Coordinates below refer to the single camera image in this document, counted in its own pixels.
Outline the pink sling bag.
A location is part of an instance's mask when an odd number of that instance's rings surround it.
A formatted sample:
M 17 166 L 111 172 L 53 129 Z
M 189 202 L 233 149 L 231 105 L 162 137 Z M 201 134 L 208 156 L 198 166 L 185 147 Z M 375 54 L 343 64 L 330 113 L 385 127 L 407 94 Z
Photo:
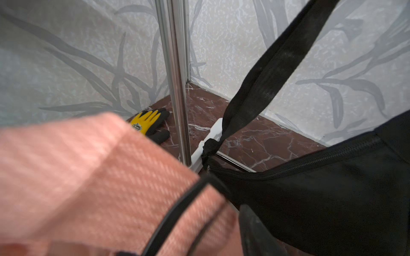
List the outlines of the pink sling bag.
M 141 255 L 199 175 L 115 114 L 1 130 L 1 255 Z

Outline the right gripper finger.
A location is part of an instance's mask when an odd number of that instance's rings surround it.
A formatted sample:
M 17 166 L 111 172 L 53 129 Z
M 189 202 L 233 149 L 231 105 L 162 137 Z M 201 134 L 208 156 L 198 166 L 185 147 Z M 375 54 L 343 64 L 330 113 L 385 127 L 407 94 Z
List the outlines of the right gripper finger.
M 239 227 L 245 256 L 287 256 L 278 241 L 248 205 L 240 206 Z

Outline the black sling bag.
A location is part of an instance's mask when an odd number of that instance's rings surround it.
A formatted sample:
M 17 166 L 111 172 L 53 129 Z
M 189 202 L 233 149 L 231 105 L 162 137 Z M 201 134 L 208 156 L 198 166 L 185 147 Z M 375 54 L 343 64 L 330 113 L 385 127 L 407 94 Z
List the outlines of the black sling bag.
M 267 49 L 227 106 L 219 140 L 203 164 L 248 205 L 276 239 L 316 256 L 410 253 L 410 114 L 373 131 L 264 172 L 213 160 L 223 142 L 253 121 L 305 58 L 337 1 L 309 1 Z

